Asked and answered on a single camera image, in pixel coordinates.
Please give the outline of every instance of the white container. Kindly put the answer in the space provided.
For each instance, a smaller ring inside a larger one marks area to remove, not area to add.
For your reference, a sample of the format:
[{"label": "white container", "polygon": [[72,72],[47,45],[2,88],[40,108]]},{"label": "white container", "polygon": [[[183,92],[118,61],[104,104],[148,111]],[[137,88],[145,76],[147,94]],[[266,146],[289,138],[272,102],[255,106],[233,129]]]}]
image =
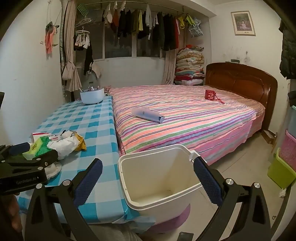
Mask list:
[{"label": "white container", "polygon": [[84,104],[96,104],[103,100],[104,88],[94,91],[80,92],[81,101]]},{"label": "white container", "polygon": [[121,156],[118,169],[128,206],[156,223],[178,217],[202,187],[193,162],[199,155],[171,145]]}]

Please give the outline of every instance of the metal screw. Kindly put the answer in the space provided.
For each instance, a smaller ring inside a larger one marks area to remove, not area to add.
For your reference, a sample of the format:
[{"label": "metal screw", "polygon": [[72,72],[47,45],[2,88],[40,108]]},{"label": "metal screw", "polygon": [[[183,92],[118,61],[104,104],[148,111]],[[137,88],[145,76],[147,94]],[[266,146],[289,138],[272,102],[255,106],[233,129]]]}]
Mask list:
[{"label": "metal screw", "polygon": [[260,184],[259,183],[254,183],[255,188],[260,188]]},{"label": "metal screw", "polygon": [[232,185],[232,184],[234,183],[234,181],[233,181],[232,179],[230,179],[230,178],[227,178],[227,179],[226,179],[226,183],[227,183],[228,185]]},{"label": "metal screw", "polygon": [[38,183],[38,184],[36,185],[36,188],[37,188],[37,189],[42,188],[42,184],[41,184],[41,183]]},{"label": "metal screw", "polygon": [[63,181],[63,185],[64,185],[64,186],[68,186],[68,185],[70,185],[70,183],[71,183],[70,180],[65,180],[65,181]]}]

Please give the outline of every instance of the person's hand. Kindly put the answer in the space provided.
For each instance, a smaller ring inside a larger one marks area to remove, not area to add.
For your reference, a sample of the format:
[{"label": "person's hand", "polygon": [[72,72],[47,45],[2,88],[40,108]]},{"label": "person's hand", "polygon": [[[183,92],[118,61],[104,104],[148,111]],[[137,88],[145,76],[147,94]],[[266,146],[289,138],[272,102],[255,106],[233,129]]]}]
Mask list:
[{"label": "person's hand", "polygon": [[22,231],[22,223],[20,220],[20,208],[15,195],[1,196],[2,203],[11,220],[12,227],[20,233]]}]

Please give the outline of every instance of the wooden headboard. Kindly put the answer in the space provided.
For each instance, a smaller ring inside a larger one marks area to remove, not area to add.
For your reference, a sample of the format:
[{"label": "wooden headboard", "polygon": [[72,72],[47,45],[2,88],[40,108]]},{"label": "wooden headboard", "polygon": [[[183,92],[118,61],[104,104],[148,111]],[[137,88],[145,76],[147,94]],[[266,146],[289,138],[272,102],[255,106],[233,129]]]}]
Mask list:
[{"label": "wooden headboard", "polygon": [[270,74],[243,64],[207,65],[205,85],[260,102],[265,107],[262,129],[268,130],[276,101],[277,80]]}]

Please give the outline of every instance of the white bowl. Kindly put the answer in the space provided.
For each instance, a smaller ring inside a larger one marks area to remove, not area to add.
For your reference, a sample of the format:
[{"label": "white bowl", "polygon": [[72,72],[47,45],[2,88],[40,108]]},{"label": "white bowl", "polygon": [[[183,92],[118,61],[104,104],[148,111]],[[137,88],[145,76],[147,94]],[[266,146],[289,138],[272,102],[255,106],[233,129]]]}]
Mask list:
[{"label": "white bowl", "polygon": [[81,101],[84,104],[97,104],[104,98],[104,88],[94,91],[80,92]]}]

